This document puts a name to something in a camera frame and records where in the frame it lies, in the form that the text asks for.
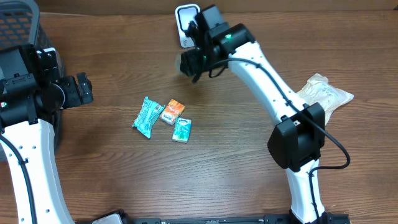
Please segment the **white pouch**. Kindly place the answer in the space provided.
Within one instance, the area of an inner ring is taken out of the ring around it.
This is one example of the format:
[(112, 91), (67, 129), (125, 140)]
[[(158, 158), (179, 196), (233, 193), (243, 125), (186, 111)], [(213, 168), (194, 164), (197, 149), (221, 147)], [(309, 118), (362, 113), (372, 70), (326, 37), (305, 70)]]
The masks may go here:
[(330, 120), (334, 110), (349, 103), (354, 95), (329, 84), (327, 77), (314, 74), (303, 88), (297, 92), (309, 105), (319, 103), (325, 111), (325, 124)]

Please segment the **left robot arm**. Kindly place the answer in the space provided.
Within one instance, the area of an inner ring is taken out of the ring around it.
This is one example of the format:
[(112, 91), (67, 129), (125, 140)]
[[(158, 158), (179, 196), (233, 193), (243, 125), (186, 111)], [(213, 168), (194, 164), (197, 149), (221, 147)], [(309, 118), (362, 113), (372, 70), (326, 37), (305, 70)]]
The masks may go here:
[(55, 162), (55, 115), (93, 101), (85, 73), (61, 77), (56, 51), (26, 44), (1, 51), (1, 146), (19, 223), (73, 223)]

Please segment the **orange snack packet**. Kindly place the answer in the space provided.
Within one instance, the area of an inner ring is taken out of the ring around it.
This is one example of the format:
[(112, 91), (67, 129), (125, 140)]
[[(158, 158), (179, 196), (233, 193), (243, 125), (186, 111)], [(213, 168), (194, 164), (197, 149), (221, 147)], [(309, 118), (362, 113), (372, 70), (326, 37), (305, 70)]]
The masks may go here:
[(183, 113), (185, 106), (178, 101), (171, 99), (160, 115), (162, 121), (174, 125), (176, 119)]

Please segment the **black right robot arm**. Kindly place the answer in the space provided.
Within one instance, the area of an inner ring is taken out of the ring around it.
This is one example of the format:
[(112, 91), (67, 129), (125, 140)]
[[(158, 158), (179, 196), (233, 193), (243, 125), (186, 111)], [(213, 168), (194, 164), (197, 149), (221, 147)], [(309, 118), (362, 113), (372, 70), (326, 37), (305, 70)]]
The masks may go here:
[(325, 112), (309, 105), (270, 65), (259, 42), (243, 24), (231, 27), (216, 5), (175, 9), (181, 46), (180, 71), (196, 83), (214, 70), (235, 74), (268, 112), (274, 130), (267, 143), (275, 162), (286, 171), (292, 204), (290, 222), (325, 223), (318, 177), (320, 149), (325, 143)]

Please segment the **teal snack packet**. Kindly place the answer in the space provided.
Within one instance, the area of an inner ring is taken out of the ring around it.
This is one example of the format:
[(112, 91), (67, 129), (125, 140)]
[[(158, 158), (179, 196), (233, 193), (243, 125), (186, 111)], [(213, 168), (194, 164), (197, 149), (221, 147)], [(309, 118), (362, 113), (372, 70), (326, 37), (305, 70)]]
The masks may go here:
[(146, 96), (132, 127), (136, 128), (146, 138), (150, 139), (152, 135), (152, 127), (164, 109), (165, 105), (152, 101), (148, 96)]

